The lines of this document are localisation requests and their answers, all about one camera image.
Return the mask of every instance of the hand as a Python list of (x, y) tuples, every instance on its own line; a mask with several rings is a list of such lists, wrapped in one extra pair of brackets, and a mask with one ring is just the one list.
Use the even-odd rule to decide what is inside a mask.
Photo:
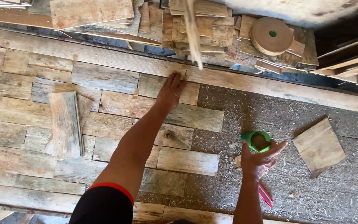
[(243, 176), (252, 178), (259, 182), (271, 168), (276, 165), (276, 160), (284, 147), (288, 145), (283, 141), (277, 145), (275, 140), (270, 141), (270, 149), (262, 153), (250, 153), (247, 141), (243, 141), (241, 150), (241, 168)]
[(167, 114), (179, 104), (180, 95), (186, 87), (187, 80), (181, 81), (180, 77), (180, 72), (173, 71), (158, 93), (155, 105), (161, 107)]

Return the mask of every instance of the black sleeve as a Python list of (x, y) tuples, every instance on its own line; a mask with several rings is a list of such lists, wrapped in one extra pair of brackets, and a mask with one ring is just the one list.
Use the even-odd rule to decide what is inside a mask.
[(88, 189), (78, 201), (69, 224), (132, 223), (132, 202), (109, 186)]

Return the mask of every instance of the tape roll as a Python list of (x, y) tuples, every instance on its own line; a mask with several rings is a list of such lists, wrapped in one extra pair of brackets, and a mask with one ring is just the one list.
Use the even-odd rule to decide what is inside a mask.
[(250, 38), (256, 49), (271, 56), (284, 53), (294, 39), (290, 28), (283, 21), (271, 17), (255, 21)]

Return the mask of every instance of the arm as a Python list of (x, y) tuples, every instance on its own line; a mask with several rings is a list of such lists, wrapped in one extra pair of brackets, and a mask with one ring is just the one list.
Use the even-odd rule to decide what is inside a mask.
[(270, 144), (272, 146), (270, 150), (251, 154), (248, 143), (243, 141), (241, 153), (243, 181), (234, 211), (233, 223), (263, 224), (258, 193), (259, 180), (273, 168), (277, 157), (288, 142), (283, 141), (277, 145), (274, 140), (271, 140)]
[(111, 182), (124, 187), (135, 200), (142, 183), (144, 166), (150, 156), (154, 140), (166, 116), (179, 104), (186, 86), (181, 74), (173, 72), (160, 92), (156, 103), (120, 140), (107, 167), (93, 182)]

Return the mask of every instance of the red stripe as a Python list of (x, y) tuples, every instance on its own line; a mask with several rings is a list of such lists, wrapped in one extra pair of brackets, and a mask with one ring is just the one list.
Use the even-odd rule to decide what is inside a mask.
[(122, 193), (124, 193), (124, 195), (126, 195), (129, 198), (129, 200), (132, 202), (132, 207), (133, 207), (134, 201), (133, 201), (132, 195), (123, 186), (115, 184), (115, 183), (103, 182), (103, 183), (98, 183), (98, 184), (92, 185), (87, 190), (94, 188), (94, 187), (98, 187), (98, 186), (109, 186), (109, 187), (112, 187), (112, 188), (115, 188), (115, 189), (121, 191)]

